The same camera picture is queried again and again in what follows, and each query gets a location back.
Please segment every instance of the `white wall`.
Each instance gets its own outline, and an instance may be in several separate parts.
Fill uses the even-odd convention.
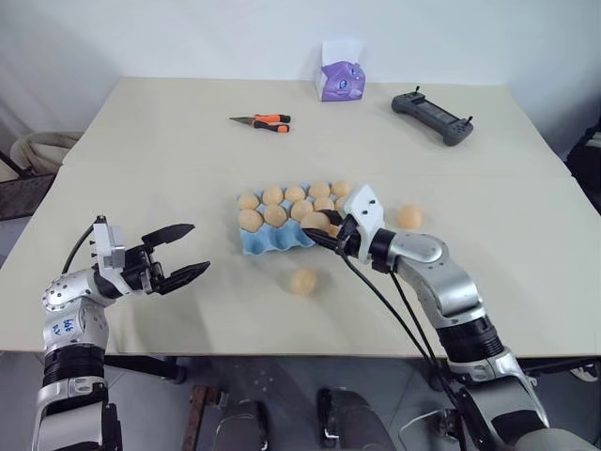
[[[2,0],[0,119],[84,129],[121,75],[309,79],[351,36],[370,81],[509,85],[564,152],[599,116],[600,23],[599,0]]]

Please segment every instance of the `tabletop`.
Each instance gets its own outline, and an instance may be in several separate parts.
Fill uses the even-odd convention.
[[[422,86],[457,116],[474,116],[455,148],[390,110],[406,84],[369,84],[356,102],[322,103],[308,82],[124,79],[71,151],[21,235],[0,287],[0,349],[40,350],[40,293],[97,214],[128,246],[153,229],[193,223],[159,247],[166,272],[210,260],[189,286],[107,309],[110,352],[415,356],[392,316],[324,249],[241,252],[236,197],[271,184],[369,183],[393,213],[407,203],[476,282],[501,339],[520,356],[597,354],[601,222],[503,86]],[[292,116],[289,134],[231,116]],[[87,249],[72,268],[91,264]],[[318,270],[309,298],[291,274]],[[365,268],[401,309],[390,280]],[[427,322],[408,288],[409,300]],[[442,354],[436,334],[426,332]]]

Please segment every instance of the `robotic arm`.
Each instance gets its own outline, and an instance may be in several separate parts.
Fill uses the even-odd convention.
[[[121,449],[121,427],[115,404],[108,400],[104,352],[109,328],[104,309],[132,293],[167,294],[189,284],[209,262],[181,268],[164,277],[152,253],[160,244],[178,240],[193,225],[171,225],[142,237],[141,245],[125,249],[118,227],[99,216],[93,230],[97,263],[86,270],[64,273],[46,288],[45,362],[33,451]]]
[[[367,185],[348,197],[343,211],[324,210],[340,225],[336,238],[304,229],[318,244],[397,272],[416,291],[448,356],[451,393],[473,442],[481,450],[593,450],[566,431],[549,429],[547,415],[515,355],[503,346],[468,274],[438,238],[383,228],[383,208]]]

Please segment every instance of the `floor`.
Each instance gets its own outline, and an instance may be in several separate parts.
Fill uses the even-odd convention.
[[[180,384],[107,367],[109,396],[116,403],[126,451],[164,451],[181,447],[195,384],[217,384],[229,402],[263,400],[270,416],[274,450],[315,450],[317,389],[346,387],[362,394],[389,430],[399,450],[457,450],[456,443],[435,437],[431,424],[417,422],[399,440],[398,431],[412,418],[448,405],[429,389],[423,366],[402,359],[331,357],[184,358],[188,379]],[[36,392],[43,370],[41,355],[0,354],[2,450],[25,450],[31,440]],[[601,430],[599,382],[583,382],[569,373],[543,375],[536,388],[552,426],[566,428],[594,442]],[[204,430],[197,449],[209,450],[212,430]]]

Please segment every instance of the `black cable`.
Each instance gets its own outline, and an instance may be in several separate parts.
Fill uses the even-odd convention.
[[[457,404],[455,394],[451,390],[451,386],[449,385],[449,382],[446,380],[446,378],[442,374],[442,371],[440,370],[436,355],[434,355],[434,351],[432,350],[432,347],[430,346],[430,342],[428,341],[427,337],[425,336],[424,328],[422,327],[422,324],[420,324],[420,321],[415,316],[413,307],[411,307],[411,304],[409,303],[407,296],[405,295],[405,291],[403,290],[403,288],[401,287],[401,284],[399,283],[398,279],[396,278],[396,274],[394,274],[393,271],[390,271],[390,275],[394,282],[394,286],[396,287],[396,289],[398,291],[398,294],[400,294],[401,299],[403,300],[403,304],[409,311],[409,315],[411,316],[411,319],[413,320],[413,324],[415,324],[415,327],[417,328],[418,332],[420,333],[420,337],[424,341],[425,347],[428,349],[428,354],[430,355],[430,359],[432,362],[432,370],[434,371],[435,375],[439,379],[440,385],[442,386],[442,389],[446,393],[449,400],[453,403],[453,405],[455,406],[457,411],[459,413],[461,413],[459,410],[458,404]]]
[[[353,271],[357,275],[357,277],[359,277],[376,294],[376,296],[378,296],[378,298],[384,303],[384,305],[386,305],[386,308],[388,308],[388,310],[393,314],[393,316],[396,318],[396,320],[401,324],[401,326],[403,326],[403,329],[405,329],[405,332],[407,333],[408,337],[411,339],[411,341],[413,342],[415,347],[421,353],[424,360],[426,360],[429,365],[432,365],[432,363],[430,362],[430,358],[425,353],[425,350],[424,350],[424,348],[422,348],[422,345],[420,345],[420,342],[417,341],[417,338],[415,337],[415,335],[413,334],[411,329],[408,327],[408,325],[405,323],[405,321],[401,318],[401,316],[398,313],[396,313],[396,310],[394,310],[394,308],[391,306],[391,304],[388,302],[388,300],[384,297],[384,295],[382,293],[380,293],[379,290],[376,288],[376,286],[374,284],[372,284],[370,282],[370,280],[367,277],[365,277],[363,275],[363,273],[361,271],[359,271],[357,269],[357,267],[355,267],[355,265],[353,265],[350,262],[350,260],[347,257],[347,254],[345,254],[344,252],[339,252],[339,255],[340,255],[340,257],[342,257],[342,259],[347,264],[347,266],[350,268],[350,270]]]
[[[67,261],[65,262],[65,266],[63,266],[63,274],[66,274],[67,272],[69,272],[69,266],[71,266],[71,262],[73,261],[73,258],[75,257],[75,254],[77,254],[77,251],[79,250],[80,247],[82,247],[82,244],[84,243],[85,239],[87,237],[89,237],[90,233],[92,233],[92,230],[94,229],[94,225],[90,225],[90,227],[88,227],[85,232],[84,235],[82,235],[79,240],[75,243],[75,245],[73,246],[73,249],[71,249],[71,252],[69,254],[69,256],[67,257]]]

